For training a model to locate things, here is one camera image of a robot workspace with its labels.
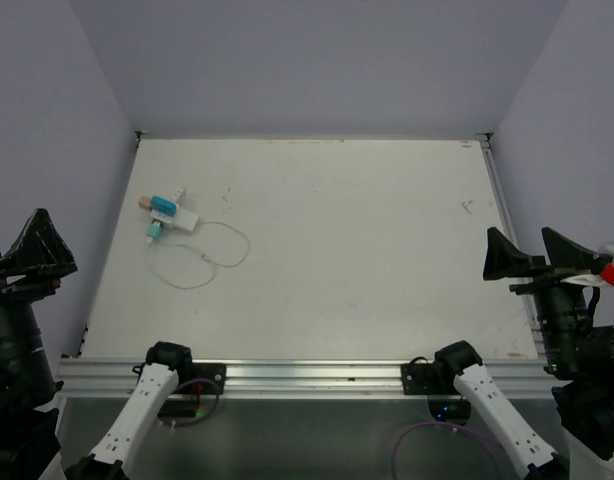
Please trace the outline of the teal usb charger plug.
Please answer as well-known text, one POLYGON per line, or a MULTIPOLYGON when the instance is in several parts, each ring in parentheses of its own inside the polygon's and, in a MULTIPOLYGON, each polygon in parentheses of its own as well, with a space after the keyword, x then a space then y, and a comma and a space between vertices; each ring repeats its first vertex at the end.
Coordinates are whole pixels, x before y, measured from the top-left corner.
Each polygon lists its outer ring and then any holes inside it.
POLYGON ((147 243, 150 244, 156 241, 161 236, 162 230, 163 225, 160 222, 152 222, 147 231, 147 243))

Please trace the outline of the pink small plug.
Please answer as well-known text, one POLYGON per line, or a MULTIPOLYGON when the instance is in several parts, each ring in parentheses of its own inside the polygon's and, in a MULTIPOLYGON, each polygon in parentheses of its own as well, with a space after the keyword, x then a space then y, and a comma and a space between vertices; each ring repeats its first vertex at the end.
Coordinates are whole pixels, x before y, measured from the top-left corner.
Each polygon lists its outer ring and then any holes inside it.
POLYGON ((147 196, 141 196, 138 201, 138 205, 141 209, 150 211, 151 207, 151 199, 147 196))

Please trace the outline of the blue plug adapter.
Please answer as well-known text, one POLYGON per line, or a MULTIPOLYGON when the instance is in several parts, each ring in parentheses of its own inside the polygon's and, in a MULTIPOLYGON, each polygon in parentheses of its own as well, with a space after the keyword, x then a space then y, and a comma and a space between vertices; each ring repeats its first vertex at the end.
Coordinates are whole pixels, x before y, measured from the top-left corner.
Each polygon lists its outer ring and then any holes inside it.
POLYGON ((150 208, 152 212, 174 217, 177 213, 178 205, 169 199, 154 195, 150 199, 150 208))

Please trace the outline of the white long usb charger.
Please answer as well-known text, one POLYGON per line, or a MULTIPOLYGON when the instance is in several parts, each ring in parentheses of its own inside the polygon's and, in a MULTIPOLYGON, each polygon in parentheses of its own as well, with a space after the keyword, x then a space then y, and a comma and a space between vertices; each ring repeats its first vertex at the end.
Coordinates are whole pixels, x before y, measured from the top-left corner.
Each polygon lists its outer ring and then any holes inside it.
POLYGON ((192 234, 198 224, 199 216, 194 212, 180 208, 173 217, 172 228, 187 234, 192 234))

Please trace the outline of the white plug adapter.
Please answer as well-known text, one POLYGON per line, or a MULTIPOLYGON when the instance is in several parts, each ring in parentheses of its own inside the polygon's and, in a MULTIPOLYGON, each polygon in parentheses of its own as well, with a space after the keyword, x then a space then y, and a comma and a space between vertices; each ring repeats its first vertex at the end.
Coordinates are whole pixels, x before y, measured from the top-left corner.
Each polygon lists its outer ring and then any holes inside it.
POLYGON ((171 197, 171 201, 178 205, 182 205, 186 199, 186 189, 184 187, 178 187, 171 197))

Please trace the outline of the white cube socket adapter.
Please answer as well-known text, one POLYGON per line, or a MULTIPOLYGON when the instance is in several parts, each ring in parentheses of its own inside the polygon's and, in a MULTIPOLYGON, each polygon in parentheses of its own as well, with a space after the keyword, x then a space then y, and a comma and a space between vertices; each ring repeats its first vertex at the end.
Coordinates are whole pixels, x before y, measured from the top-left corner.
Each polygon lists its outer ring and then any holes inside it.
POLYGON ((158 222, 163 229, 173 229, 175 223, 176 214, 169 215, 167 213, 160 212, 158 210, 152 209, 150 212, 150 217, 153 222, 158 222))

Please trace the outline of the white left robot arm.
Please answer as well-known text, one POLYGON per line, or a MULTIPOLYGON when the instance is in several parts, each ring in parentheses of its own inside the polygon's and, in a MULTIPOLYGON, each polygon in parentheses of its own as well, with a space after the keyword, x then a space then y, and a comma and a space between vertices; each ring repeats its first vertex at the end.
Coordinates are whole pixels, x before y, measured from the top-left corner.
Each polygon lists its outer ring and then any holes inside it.
POLYGON ((0 479, 126 479, 168 396, 194 383, 190 350, 156 343, 103 438, 75 465, 62 467, 60 412, 47 405, 63 384, 52 374, 33 305, 55 294, 76 270, 43 208, 31 214, 7 252, 0 249, 0 479))

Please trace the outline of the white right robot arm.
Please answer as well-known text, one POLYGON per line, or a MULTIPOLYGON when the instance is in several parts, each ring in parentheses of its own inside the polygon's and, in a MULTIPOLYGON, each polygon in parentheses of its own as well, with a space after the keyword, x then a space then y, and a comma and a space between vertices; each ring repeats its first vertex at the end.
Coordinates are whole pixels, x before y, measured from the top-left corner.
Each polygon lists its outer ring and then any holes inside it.
POLYGON ((547 254, 521 252, 500 230, 487 231, 486 281, 515 278, 511 291, 534 299, 552 395, 569 442, 564 460, 505 397, 466 341, 436 352, 432 379, 476 409, 521 479, 614 479, 614 326, 597 327, 603 287, 614 287, 614 243, 589 250, 542 230, 547 254))

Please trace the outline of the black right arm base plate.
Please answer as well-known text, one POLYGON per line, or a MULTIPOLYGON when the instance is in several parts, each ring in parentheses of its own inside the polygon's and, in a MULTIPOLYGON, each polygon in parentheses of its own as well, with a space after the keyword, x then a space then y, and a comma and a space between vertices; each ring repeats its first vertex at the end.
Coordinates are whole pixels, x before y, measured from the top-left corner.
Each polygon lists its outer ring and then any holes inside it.
POLYGON ((403 393, 423 397, 435 421, 464 426, 471 417, 471 404, 447 381, 440 367, 422 356, 400 366, 403 393))

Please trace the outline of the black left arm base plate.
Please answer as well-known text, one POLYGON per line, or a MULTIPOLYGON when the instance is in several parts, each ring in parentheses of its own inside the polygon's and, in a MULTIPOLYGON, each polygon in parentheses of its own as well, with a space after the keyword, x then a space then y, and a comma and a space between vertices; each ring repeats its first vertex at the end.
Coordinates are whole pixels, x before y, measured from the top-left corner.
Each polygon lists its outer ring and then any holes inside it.
POLYGON ((173 428, 194 426, 208 420, 224 393, 226 365, 193 363, 185 382, 165 401, 157 418, 173 428))

